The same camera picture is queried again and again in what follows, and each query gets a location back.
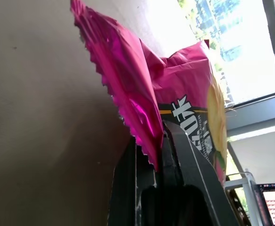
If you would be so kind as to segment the computer monitor with lit screen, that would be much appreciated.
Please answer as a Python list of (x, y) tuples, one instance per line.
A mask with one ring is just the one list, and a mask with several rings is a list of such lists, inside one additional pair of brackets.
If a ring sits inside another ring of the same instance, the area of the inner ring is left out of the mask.
[(256, 185), (256, 200), (263, 226), (275, 226), (275, 184)]

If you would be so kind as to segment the grey window frame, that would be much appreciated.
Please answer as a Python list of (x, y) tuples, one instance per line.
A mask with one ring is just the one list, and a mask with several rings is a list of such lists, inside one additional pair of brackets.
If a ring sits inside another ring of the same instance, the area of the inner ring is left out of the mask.
[(242, 46), (226, 64), (228, 137), (275, 125), (275, 0), (241, 0), (240, 15), (243, 23), (225, 37)]

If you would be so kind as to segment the pink snack chip bag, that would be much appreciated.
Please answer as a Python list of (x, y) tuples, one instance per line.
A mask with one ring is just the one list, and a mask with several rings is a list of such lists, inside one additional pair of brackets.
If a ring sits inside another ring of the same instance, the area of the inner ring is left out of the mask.
[(163, 121), (181, 127), (225, 181), (227, 129), (222, 90), (202, 40), (158, 57), (118, 21), (70, 0), (90, 61), (150, 164), (158, 169)]

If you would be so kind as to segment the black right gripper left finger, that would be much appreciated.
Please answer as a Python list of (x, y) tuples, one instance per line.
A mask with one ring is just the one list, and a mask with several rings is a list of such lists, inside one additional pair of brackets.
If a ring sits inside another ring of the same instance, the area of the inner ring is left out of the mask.
[(112, 181), (107, 226), (155, 226), (156, 175), (131, 137)]

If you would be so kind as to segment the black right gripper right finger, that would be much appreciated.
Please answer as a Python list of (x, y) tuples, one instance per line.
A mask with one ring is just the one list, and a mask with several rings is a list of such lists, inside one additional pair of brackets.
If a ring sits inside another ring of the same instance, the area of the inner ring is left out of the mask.
[(183, 184), (195, 186), (202, 192), (214, 226), (234, 226), (234, 212), (214, 167), (179, 125), (164, 121), (164, 127), (172, 138)]

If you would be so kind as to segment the white metal stand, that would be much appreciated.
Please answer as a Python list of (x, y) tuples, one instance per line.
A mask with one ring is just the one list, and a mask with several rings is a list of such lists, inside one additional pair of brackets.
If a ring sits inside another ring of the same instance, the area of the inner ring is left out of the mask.
[(258, 205), (254, 195), (254, 190), (252, 188), (252, 185), (256, 185), (252, 173), (248, 171), (238, 172), (229, 174), (228, 177), (236, 175), (240, 175), (242, 178), (234, 180), (229, 179), (229, 181), (224, 182), (224, 188), (236, 189), (242, 187), (245, 194), (251, 226), (263, 226), (261, 217), (259, 215)]

